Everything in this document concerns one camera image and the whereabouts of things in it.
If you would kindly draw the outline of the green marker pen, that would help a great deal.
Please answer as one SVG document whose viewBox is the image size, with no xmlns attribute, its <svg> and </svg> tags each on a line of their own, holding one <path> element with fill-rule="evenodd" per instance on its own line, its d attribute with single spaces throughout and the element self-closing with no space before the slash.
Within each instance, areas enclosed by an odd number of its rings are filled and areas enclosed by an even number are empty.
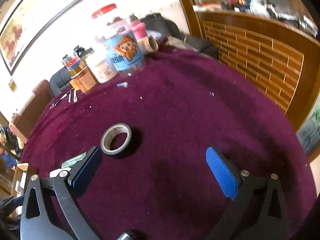
<svg viewBox="0 0 320 240">
<path fill-rule="evenodd" d="M 77 156 L 72 157 L 71 159 L 68 159 L 64 161 L 61 164 L 61 168 L 72 168 L 77 162 L 82 161 L 84 157 L 86 156 L 87 152 L 81 153 Z"/>
</svg>

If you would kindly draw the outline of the white small bottle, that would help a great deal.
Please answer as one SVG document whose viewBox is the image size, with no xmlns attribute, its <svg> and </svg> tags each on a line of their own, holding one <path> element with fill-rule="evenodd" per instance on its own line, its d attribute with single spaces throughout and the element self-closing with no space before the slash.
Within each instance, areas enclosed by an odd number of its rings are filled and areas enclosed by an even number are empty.
<svg viewBox="0 0 320 240">
<path fill-rule="evenodd" d="M 70 170 L 71 170 L 70 167 L 58 168 L 58 169 L 55 169 L 55 170 L 50 171 L 50 172 L 49 172 L 49 177 L 50 177 L 50 178 L 55 178 L 55 177 L 57 177 L 57 176 L 60 174 L 60 172 L 62 172 L 62 171 L 67 171 L 67 172 L 69 172 Z"/>
</svg>

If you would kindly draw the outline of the wooden organizer box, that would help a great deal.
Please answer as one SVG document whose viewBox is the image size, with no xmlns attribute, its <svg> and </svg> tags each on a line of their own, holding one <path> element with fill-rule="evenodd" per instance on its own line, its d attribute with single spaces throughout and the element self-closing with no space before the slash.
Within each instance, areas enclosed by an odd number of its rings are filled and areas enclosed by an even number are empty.
<svg viewBox="0 0 320 240">
<path fill-rule="evenodd" d="M 24 195 L 31 176 L 35 174 L 37 174 L 37 169 L 30 164 L 17 164 L 11 186 L 11 195 L 14 197 Z"/>
</svg>

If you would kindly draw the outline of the brown pink chair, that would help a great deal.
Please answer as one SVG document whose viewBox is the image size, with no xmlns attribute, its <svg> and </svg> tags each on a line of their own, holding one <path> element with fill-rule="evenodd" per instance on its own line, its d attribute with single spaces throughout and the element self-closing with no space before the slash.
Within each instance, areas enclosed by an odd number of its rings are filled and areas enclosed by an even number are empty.
<svg viewBox="0 0 320 240">
<path fill-rule="evenodd" d="M 33 128 L 50 101 L 49 81 L 42 80 L 29 93 L 25 103 L 14 113 L 14 117 L 9 122 L 9 128 L 23 143 L 27 143 Z"/>
</svg>

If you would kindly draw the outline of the black tape roll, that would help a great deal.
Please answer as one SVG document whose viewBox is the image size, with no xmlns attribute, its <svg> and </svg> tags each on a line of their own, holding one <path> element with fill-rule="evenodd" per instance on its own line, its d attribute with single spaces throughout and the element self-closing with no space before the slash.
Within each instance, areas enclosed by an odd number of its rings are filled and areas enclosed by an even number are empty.
<svg viewBox="0 0 320 240">
<path fill-rule="evenodd" d="M 132 139 L 132 129 L 125 123 L 110 126 L 102 135 L 100 148 L 106 155 L 123 153 Z"/>
</svg>

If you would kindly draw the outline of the purple velvet tablecloth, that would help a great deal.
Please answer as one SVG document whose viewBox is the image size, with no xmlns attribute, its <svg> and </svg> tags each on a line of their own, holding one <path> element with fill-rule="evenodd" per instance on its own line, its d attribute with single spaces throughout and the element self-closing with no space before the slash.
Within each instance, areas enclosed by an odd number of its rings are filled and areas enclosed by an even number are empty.
<svg viewBox="0 0 320 240">
<path fill-rule="evenodd" d="M 77 103 L 48 105 L 22 161 L 41 177 L 100 144 L 116 123 L 133 130 L 123 158 L 103 156 L 79 205 L 103 239 L 137 229 L 152 239 L 202 239 L 230 200 L 205 153 L 218 149 L 237 168 L 276 174 L 285 195 L 289 234 L 317 198 L 308 160 L 281 108 L 260 85 L 191 50 L 161 46 L 141 72 L 122 76 Z"/>
</svg>

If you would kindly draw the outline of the yellow tape roll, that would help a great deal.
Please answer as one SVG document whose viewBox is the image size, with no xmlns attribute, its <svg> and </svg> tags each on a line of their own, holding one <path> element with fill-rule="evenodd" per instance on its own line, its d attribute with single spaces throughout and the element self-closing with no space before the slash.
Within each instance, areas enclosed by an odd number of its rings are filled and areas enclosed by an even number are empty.
<svg viewBox="0 0 320 240">
<path fill-rule="evenodd" d="M 80 90 L 78 82 L 75 81 L 74 79 L 71 79 L 69 83 L 73 87 L 74 90 Z"/>
</svg>

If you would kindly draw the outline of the orange label jar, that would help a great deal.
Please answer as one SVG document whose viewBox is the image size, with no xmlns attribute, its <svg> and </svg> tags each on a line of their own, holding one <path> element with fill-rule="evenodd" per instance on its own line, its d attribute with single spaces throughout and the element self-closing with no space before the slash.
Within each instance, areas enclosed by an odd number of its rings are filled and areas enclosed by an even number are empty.
<svg viewBox="0 0 320 240">
<path fill-rule="evenodd" d="M 85 67 L 81 72 L 73 76 L 72 79 L 78 82 L 80 90 L 84 94 L 89 93 L 99 84 L 99 82 L 95 78 L 95 75 L 91 72 L 88 66 Z"/>
</svg>

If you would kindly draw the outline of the small blue battery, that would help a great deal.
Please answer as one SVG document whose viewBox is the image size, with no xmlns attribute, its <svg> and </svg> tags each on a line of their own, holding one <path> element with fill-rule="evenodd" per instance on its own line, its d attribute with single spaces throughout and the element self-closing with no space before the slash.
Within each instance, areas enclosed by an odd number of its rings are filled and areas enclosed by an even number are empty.
<svg viewBox="0 0 320 240">
<path fill-rule="evenodd" d="M 128 82 L 121 82 L 121 83 L 116 84 L 116 86 L 118 88 L 127 88 L 129 86 L 129 83 Z"/>
</svg>

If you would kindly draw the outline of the white label jar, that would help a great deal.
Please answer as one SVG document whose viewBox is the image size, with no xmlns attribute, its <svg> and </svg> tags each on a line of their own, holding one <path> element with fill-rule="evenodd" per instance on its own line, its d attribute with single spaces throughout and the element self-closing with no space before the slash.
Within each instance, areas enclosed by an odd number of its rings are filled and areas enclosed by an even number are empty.
<svg viewBox="0 0 320 240">
<path fill-rule="evenodd" d="M 104 49 L 94 48 L 94 52 L 85 61 L 99 83 L 106 83 L 117 74 Z"/>
</svg>

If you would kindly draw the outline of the wooden brick pattern cabinet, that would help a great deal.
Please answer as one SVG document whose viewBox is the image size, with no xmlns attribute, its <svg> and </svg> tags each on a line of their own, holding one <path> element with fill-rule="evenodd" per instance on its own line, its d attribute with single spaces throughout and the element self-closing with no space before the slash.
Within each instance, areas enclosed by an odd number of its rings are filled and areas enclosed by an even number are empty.
<svg viewBox="0 0 320 240">
<path fill-rule="evenodd" d="M 276 20 L 243 12 L 195 12 L 180 0 L 191 35 L 217 46 L 219 60 L 268 96 L 297 131 L 319 94 L 319 42 Z"/>
</svg>

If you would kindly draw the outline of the blue cartoon label jar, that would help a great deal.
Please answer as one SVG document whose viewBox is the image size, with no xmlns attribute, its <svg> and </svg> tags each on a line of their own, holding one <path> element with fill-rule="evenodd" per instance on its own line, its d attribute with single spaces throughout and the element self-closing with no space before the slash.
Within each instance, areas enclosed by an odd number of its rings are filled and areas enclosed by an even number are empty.
<svg viewBox="0 0 320 240">
<path fill-rule="evenodd" d="M 143 68 L 144 55 L 132 30 L 119 31 L 113 30 L 103 45 L 116 71 L 122 76 L 132 76 Z"/>
</svg>

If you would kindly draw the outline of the red lid clear jar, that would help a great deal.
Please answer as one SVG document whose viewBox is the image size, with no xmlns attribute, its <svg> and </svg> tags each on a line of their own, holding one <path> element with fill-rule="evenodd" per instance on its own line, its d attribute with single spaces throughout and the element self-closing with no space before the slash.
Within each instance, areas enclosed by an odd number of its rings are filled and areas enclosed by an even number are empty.
<svg viewBox="0 0 320 240">
<path fill-rule="evenodd" d="M 126 21 L 116 4 L 108 4 L 91 14 L 95 41 L 102 45 L 109 37 L 126 30 Z"/>
</svg>

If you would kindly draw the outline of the pink lidded cup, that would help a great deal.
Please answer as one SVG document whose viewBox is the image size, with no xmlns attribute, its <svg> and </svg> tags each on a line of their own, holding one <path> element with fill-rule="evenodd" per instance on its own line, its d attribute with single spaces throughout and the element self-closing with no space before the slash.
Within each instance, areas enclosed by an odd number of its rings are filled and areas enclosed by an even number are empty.
<svg viewBox="0 0 320 240">
<path fill-rule="evenodd" d="M 134 14 L 131 14 L 126 19 L 126 26 L 128 30 L 131 30 L 133 32 L 142 53 L 146 55 L 146 44 L 148 42 L 148 34 L 146 32 L 145 23 L 138 19 Z"/>
</svg>

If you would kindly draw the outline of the framed painting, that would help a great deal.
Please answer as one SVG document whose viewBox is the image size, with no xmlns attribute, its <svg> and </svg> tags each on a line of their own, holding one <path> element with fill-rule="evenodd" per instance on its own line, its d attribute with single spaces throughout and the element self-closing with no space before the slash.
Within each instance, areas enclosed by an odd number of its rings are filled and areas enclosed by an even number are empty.
<svg viewBox="0 0 320 240">
<path fill-rule="evenodd" d="M 1 24 L 1 59 L 10 75 L 35 40 L 82 0 L 18 0 Z"/>
</svg>

